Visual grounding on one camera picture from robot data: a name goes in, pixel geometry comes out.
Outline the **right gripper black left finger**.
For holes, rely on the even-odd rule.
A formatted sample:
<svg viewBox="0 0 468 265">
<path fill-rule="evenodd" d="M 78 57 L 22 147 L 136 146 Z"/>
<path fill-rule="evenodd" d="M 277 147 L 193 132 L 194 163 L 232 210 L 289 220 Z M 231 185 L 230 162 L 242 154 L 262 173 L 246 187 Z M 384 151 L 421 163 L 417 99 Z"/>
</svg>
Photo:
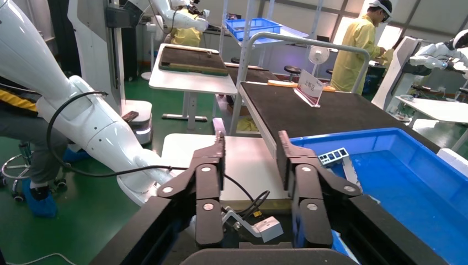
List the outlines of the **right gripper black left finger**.
<svg viewBox="0 0 468 265">
<path fill-rule="evenodd" d="M 174 234 L 190 226 L 195 217 L 195 241 L 201 248 L 220 247 L 224 237 L 220 193 L 224 188 L 225 135 L 194 151 L 189 167 L 161 185 L 158 198 L 169 200 L 164 213 Z"/>
</svg>

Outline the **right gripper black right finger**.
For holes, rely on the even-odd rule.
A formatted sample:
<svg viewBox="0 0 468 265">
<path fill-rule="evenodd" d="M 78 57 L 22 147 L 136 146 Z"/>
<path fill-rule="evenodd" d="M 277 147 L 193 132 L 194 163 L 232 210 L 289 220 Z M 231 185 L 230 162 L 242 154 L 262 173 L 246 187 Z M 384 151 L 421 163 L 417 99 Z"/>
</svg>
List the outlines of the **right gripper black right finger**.
<svg viewBox="0 0 468 265">
<path fill-rule="evenodd" d="M 291 143 L 285 130 L 278 132 L 276 164 L 284 190 L 291 198 L 295 248 L 331 248 L 333 236 L 326 199 L 342 201 L 361 195 L 360 188 L 326 170 L 310 149 Z"/>
</svg>

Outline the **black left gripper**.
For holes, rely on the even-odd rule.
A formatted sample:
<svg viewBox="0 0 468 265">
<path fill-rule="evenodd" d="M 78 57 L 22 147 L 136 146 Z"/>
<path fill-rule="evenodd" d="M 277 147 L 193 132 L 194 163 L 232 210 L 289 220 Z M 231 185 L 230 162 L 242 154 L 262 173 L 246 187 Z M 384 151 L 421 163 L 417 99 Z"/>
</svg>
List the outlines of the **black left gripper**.
<svg viewBox="0 0 468 265">
<path fill-rule="evenodd" d="M 261 238 L 254 237 L 244 227 L 236 230 L 230 224 L 224 225 L 224 248 L 249 248 L 272 245 L 285 245 L 291 247 L 293 228 L 291 224 L 282 224 L 283 234 L 268 241 L 263 242 Z"/>
</svg>

